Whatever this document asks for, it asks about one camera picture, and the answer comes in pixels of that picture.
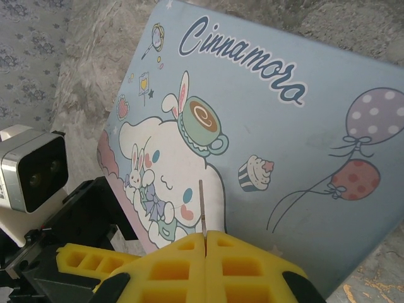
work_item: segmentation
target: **thin needle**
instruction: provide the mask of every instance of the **thin needle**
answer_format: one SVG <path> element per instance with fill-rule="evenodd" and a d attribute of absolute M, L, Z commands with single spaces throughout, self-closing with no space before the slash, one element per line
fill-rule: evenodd
<path fill-rule="evenodd" d="M 201 203 L 201 223 L 202 223 L 202 233 L 203 237 L 206 239 L 207 231 L 206 231 L 206 221 L 205 221 L 205 201 L 203 199 L 203 182 L 199 180 L 199 198 Z"/>

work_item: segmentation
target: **camera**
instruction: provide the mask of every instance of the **camera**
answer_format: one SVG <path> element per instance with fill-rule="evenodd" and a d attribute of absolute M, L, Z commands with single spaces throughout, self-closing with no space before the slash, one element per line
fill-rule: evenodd
<path fill-rule="evenodd" d="M 25 234 L 62 207 L 68 181 L 64 134 L 14 125 L 0 131 L 0 228 L 22 247 Z"/>
<path fill-rule="evenodd" d="M 64 137 L 27 129 L 0 142 L 0 207 L 32 213 L 68 181 Z"/>

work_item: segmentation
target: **pink cheek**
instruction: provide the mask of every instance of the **pink cheek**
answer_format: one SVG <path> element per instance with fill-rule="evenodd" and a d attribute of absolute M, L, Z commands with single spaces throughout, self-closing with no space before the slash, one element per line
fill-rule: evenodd
<path fill-rule="evenodd" d="M 147 153 L 147 154 L 145 155 L 145 166 L 146 166 L 146 168 L 149 169 L 150 167 L 152 167 L 152 164 L 153 164 L 153 162 L 150 161 L 150 156 L 149 156 L 149 154 Z"/>
<path fill-rule="evenodd" d="M 187 210 L 185 205 L 181 206 L 181 216 L 188 221 L 191 221 L 194 218 L 194 213 L 191 210 Z"/>

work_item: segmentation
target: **textured gray surface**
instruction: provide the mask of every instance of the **textured gray surface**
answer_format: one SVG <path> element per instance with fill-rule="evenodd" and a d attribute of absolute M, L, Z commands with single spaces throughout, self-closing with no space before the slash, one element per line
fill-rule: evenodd
<path fill-rule="evenodd" d="M 401 0 L 188 1 L 404 66 Z M 101 175 L 95 150 L 153 0 L 75 0 L 61 67 L 53 129 L 67 133 L 68 190 Z M 137 243 L 116 238 L 120 250 Z M 404 225 L 353 273 L 329 302 L 404 302 Z"/>

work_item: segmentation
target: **blue floral pattern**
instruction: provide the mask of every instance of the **blue floral pattern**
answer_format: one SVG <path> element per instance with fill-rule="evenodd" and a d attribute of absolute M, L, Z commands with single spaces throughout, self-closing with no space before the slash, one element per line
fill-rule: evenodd
<path fill-rule="evenodd" d="M 49 129 L 72 0 L 0 0 L 0 129 Z"/>

